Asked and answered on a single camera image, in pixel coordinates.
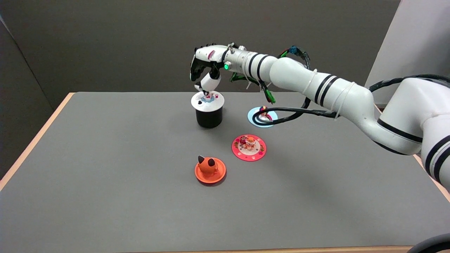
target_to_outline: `blue connector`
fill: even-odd
[[[291,48],[289,49],[289,53],[290,54],[297,54],[297,47],[296,46],[291,46]]]

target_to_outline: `cat ears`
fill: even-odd
[[[212,158],[209,158],[209,160],[208,160],[208,165],[209,166],[214,166],[216,164],[216,162],[214,161],[214,159],[212,159]]]
[[[202,163],[204,160],[205,160],[205,158],[203,156],[201,156],[201,155],[198,156],[198,163]],[[212,167],[215,164],[216,164],[216,162],[214,161],[214,159],[209,158],[208,165]]]

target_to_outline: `wooden table edge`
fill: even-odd
[[[62,111],[64,106],[66,106],[67,102],[69,102],[70,98],[74,94],[75,94],[74,92],[69,93],[64,98],[64,100],[61,102],[61,104],[58,106],[58,108],[56,108],[56,110],[53,112],[53,114],[50,116],[50,118],[47,120],[47,122],[44,124],[44,126],[39,130],[39,132],[36,134],[36,136],[30,142],[30,144],[28,144],[28,146],[25,148],[25,150],[22,152],[22,154],[19,156],[19,158],[16,160],[16,162],[6,172],[6,174],[0,180],[0,191],[3,190],[6,183],[8,183],[8,181],[11,179],[11,177],[13,177],[14,173],[16,173],[16,171],[22,165],[23,161],[25,161],[27,156],[30,154],[30,152],[33,150],[33,148],[36,146],[36,144],[39,142],[39,140],[45,134],[47,129],[50,127],[50,125],[53,123],[53,121],[56,119],[56,117],[59,115],[59,113]]]
[[[16,162],[12,165],[12,167],[6,172],[5,176],[0,180],[0,191],[5,187],[14,173],[19,169],[22,165],[23,161],[27,158],[42,136],[45,134],[47,129],[62,111],[62,109],[66,106],[69,100],[75,92],[69,93],[61,104],[56,108],[44,126],[39,130],[30,144],[25,148]],[[423,168],[422,160],[419,156],[414,155],[414,158],[419,163],[419,165]],[[433,182],[436,184],[438,189],[442,192],[442,194],[447,198],[450,202],[450,194],[449,192],[441,186],[438,182],[431,178]],[[264,250],[230,250],[230,251],[197,251],[195,253],[343,253],[343,252],[352,252],[352,253],[377,253],[377,252],[390,252],[390,253],[405,253],[407,252],[411,246],[373,246],[373,247],[345,247],[345,248],[293,248],[293,249],[264,249]]]

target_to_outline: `black cable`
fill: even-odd
[[[309,70],[311,70],[311,64],[310,64],[310,58],[308,53],[305,50],[302,50],[296,46],[291,46],[289,49],[286,49],[283,51],[280,55],[278,55],[277,58],[285,57],[288,53],[294,54],[298,57],[300,57],[303,61],[305,61],[305,67]],[[305,98],[305,101],[303,102],[303,105],[300,108],[287,108],[287,107],[273,107],[266,110],[259,111],[253,115],[253,122],[259,126],[272,126],[276,124],[280,124],[283,122],[294,120],[304,113],[307,114],[314,114],[318,115],[318,113],[325,113],[326,111],[320,111],[320,110],[308,110],[308,106],[311,103],[311,99]],[[292,115],[284,118],[280,118],[271,122],[260,122],[256,121],[256,117],[259,117],[261,114],[266,112],[272,112],[272,111],[286,111],[286,112],[294,112]]]
[[[397,84],[397,83],[401,83],[403,80],[405,80],[406,78],[420,78],[420,79],[425,79],[427,81],[432,81],[434,83],[443,85],[447,88],[450,88],[450,78],[446,77],[446,76],[440,76],[440,75],[434,75],[434,74],[420,74],[420,75],[413,75],[413,76],[407,76],[407,77],[399,77],[399,78],[394,78],[391,80],[383,80],[383,81],[379,81],[376,84],[372,85],[371,87],[369,87],[369,91],[370,92],[374,92],[380,88],[383,87],[387,87],[393,84]]]
[[[426,239],[408,250],[408,253],[437,253],[447,249],[450,249],[450,233]]]
[[[443,86],[445,86],[447,88],[450,88],[450,78],[449,77],[441,76],[441,75],[435,75],[435,74],[419,74],[419,75],[412,75],[412,76],[407,76],[407,77],[399,77],[399,78],[394,78],[394,79],[391,79],[391,80],[380,81],[380,82],[372,85],[371,87],[369,87],[369,91],[370,92],[374,92],[374,91],[376,91],[376,90],[378,90],[380,88],[387,87],[387,86],[390,86],[390,85],[393,85],[393,84],[397,84],[397,83],[401,83],[406,78],[420,78],[420,79],[431,81],[431,82],[443,85]],[[301,108],[274,107],[274,108],[261,110],[261,111],[255,113],[253,115],[252,120],[258,126],[272,126],[272,125],[277,125],[277,124],[281,124],[281,123],[284,123],[284,122],[288,122],[288,121],[297,119],[298,117],[300,117],[304,113],[313,114],[313,115],[322,116],[322,117],[336,117],[336,113],[332,112],[332,111],[308,110],[308,109],[306,109],[306,108],[308,108],[310,102],[311,102],[311,100],[306,98],[305,102],[303,103],[303,106]],[[292,115],[290,115],[288,117],[284,117],[284,118],[280,118],[280,119],[277,119],[277,120],[273,120],[271,122],[264,122],[264,121],[259,121],[259,120],[257,121],[257,117],[259,117],[263,113],[267,113],[267,112],[271,112],[271,111],[294,112],[294,114],[292,114]]]
[[[262,120],[257,121],[257,117],[259,117],[261,114],[267,113],[267,112],[273,112],[273,111],[294,112],[294,114],[284,117],[284,118],[275,119],[270,122],[266,122],[266,121],[262,121]],[[294,120],[294,119],[300,117],[304,113],[313,114],[313,115],[322,116],[322,117],[329,117],[329,118],[336,117],[336,113],[332,112],[332,111],[311,110],[311,109],[305,109],[305,108],[291,108],[291,107],[273,107],[273,108],[268,108],[268,109],[258,111],[257,113],[255,113],[253,115],[252,120],[255,124],[257,124],[259,126],[272,126],[272,125],[277,125],[277,124],[281,124],[284,122]]]

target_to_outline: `black cylinder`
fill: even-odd
[[[214,128],[222,123],[223,106],[213,112],[195,110],[197,123],[204,128]]]

